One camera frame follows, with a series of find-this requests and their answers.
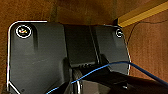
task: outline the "circular logo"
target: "circular logo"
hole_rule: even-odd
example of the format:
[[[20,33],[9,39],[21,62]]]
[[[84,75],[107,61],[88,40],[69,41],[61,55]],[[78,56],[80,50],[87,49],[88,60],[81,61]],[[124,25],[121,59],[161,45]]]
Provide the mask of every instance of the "circular logo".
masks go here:
[[[26,25],[20,25],[16,28],[16,34],[20,38],[28,38],[31,35],[31,28]]]

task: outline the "cable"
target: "cable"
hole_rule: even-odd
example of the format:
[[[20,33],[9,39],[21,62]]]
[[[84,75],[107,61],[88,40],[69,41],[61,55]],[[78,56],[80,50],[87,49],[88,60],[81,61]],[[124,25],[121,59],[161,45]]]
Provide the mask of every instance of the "cable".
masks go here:
[[[147,76],[151,77],[152,79],[158,81],[159,83],[163,84],[165,87],[168,88],[168,83],[167,83],[167,82],[165,82],[165,81],[161,80],[160,78],[154,76],[153,74],[151,74],[151,73],[149,73],[148,71],[142,69],[141,67],[137,66],[136,64],[133,64],[133,63],[128,62],[128,61],[113,62],[113,63],[106,64],[106,65],[104,65],[104,66],[102,66],[102,67],[96,68],[96,69],[92,70],[91,72],[85,74],[85,75],[82,76],[81,78],[79,78],[79,79],[77,79],[77,80],[71,82],[71,84],[74,84],[74,83],[76,83],[77,81],[79,81],[79,80],[85,78],[86,76],[90,75],[91,73],[93,73],[93,72],[95,72],[95,71],[98,71],[98,70],[100,70],[100,69],[103,69],[103,68],[105,68],[105,67],[107,67],[107,66],[109,66],[109,65],[112,65],[112,64],[124,64],[124,63],[125,63],[125,64],[130,64],[131,66],[135,67],[135,68],[138,69],[139,71],[143,72],[143,73],[146,74]],[[56,90],[56,89],[58,89],[58,88],[54,88],[54,89],[52,89],[51,91],[49,91],[48,93],[46,93],[46,94],[49,94],[49,93],[51,93],[52,91],[54,91],[54,90]]]
[[[129,43],[129,41],[130,41],[130,38],[131,38],[131,35],[132,35],[133,30],[135,29],[135,27],[136,27],[138,24],[140,24],[140,23],[159,24],[159,23],[163,23],[163,22],[167,22],[167,21],[168,21],[168,19],[167,19],[167,20],[164,20],[164,21],[160,21],[160,22],[144,22],[144,21],[137,22],[137,23],[133,26],[133,28],[132,28],[132,30],[131,30],[131,33],[130,33],[130,35],[129,35],[129,37],[128,37],[128,40],[127,40],[127,45],[128,45],[128,43]]]
[[[47,92],[46,94],[50,94],[51,92],[53,92],[54,90],[56,90],[56,89],[58,89],[58,88],[59,88],[59,87],[56,87],[56,88],[50,90],[49,92]]]

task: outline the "black cable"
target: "black cable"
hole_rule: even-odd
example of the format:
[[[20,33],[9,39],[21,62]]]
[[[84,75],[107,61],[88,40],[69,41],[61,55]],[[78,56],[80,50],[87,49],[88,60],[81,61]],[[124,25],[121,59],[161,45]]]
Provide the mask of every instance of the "black cable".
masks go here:
[[[127,40],[127,45],[128,45],[128,43],[129,43],[129,41],[130,41],[130,38],[131,38],[131,36],[132,36],[133,30],[135,29],[135,27],[136,27],[138,24],[140,24],[140,23],[159,24],[159,23],[163,23],[163,22],[167,22],[167,21],[168,21],[168,19],[167,19],[167,20],[164,20],[164,21],[160,21],[160,22],[145,22],[145,21],[137,22],[137,23],[133,26],[133,28],[132,28],[132,30],[131,30],[131,33],[130,33],[130,35],[129,35],[129,37],[128,37],[128,40]]]

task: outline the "white edge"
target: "white edge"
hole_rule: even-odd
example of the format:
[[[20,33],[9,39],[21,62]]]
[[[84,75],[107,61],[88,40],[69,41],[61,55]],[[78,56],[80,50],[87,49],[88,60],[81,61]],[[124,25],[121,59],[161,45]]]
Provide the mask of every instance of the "white edge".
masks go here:
[[[9,30],[8,30],[8,57],[7,57],[7,91],[9,91],[9,85],[12,85],[11,82],[10,82],[10,79],[9,79],[9,71],[10,71],[10,30],[12,28],[12,26],[16,23],[19,23],[19,22],[47,22],[47,21],[16,21],[14,23],[11,24],[11,26],[9,27]]]

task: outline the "blue cable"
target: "blue cable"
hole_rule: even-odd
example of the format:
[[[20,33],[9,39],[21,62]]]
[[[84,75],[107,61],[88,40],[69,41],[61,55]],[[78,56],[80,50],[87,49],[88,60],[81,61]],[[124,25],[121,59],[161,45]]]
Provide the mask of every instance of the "blue cable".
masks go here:
[[[168,87],[168,83],[167,83],[167,82],[161,80],[160,78],[154,76],[153,74],[149,73],[148,71],[146,71],[146,70],[142,69],[141,67],[139,67],[139,66],[137,66],[137,65],[135,65],[135,64],[133,64],[133,63],[131,63],[131,62],[128,62],[128,61],[113,62],[113,63],[106,64],[106,65],[104,65],[104,66],[102,66],[102,67],[96,68],[96,69],[92,70],[91,72],[85,74],[85,75],[82,76],[81,78],[79,78],[79,79],[77,79],[77,80],[71,82],[71,84],[74,84],[74,83],[76,83],[77,81],[79,81],[79,80],[85,78],[86,76],[90,75],[91,73],[93,73],[93,72],[95,72],[95,71],[97,71],[97,70],[103,69],[103,68],[105,68],[105,67],[107,67],[107,66],[109,66],[109,65],[112,65],[112,64],[123,64],[123,63],[130,64],[131,66],[135,67],[136,69],[138,69],[139,71],[143,72],[143,73],[146,74],[147,76],[153,78],[154,80],[156,80],[156,81],[158,81],[159,83],[161,83],[161,84],[165,85],[166,87]],[[49,94],[49,93],[51,93],[52,91],[54,91],[54,90],[56,90],[56,89],[58,89],[58,88],[54,88],[54,89],[50,90],[48,93],[46,93],[46,94]]]

